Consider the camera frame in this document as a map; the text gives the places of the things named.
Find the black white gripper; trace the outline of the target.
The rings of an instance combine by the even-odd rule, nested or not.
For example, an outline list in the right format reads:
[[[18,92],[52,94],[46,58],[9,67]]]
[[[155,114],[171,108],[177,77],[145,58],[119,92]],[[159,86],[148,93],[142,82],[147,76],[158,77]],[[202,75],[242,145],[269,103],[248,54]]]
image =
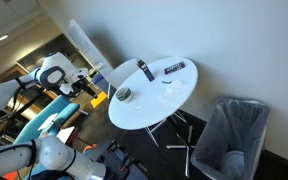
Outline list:
[[[77,68],[72,74],[64,78],[64,82],[60,85],[60,91],[67,96],[76,97],[83,89],[87,94],[97,99],[97,94],[87,86],[87,75],[87,68]]]

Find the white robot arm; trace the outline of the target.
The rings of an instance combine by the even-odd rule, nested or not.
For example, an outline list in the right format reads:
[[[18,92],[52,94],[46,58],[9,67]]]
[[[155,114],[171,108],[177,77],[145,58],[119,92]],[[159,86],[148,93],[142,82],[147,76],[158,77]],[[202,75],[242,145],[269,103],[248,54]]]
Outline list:
[[[75,67],[61,52],[44,57],[42,65],[32,72],[0,83],[0,110],[7,106],[11,98],[15,99],[19,92],[33,85],[71,98],[77,97],[81,91],[97,98],[97,94],[88,86],[87,75],[87,68]]]

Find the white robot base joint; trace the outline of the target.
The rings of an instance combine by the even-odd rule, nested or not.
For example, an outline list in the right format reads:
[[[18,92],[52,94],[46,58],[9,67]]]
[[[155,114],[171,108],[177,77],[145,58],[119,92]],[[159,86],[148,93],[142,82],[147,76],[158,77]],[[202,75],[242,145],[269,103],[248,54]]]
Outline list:
[[[65,171],[76,180],[104,180],[106,166],[65,145],[56,136],[0,146],[0,175],[39,162],[47,170]]]

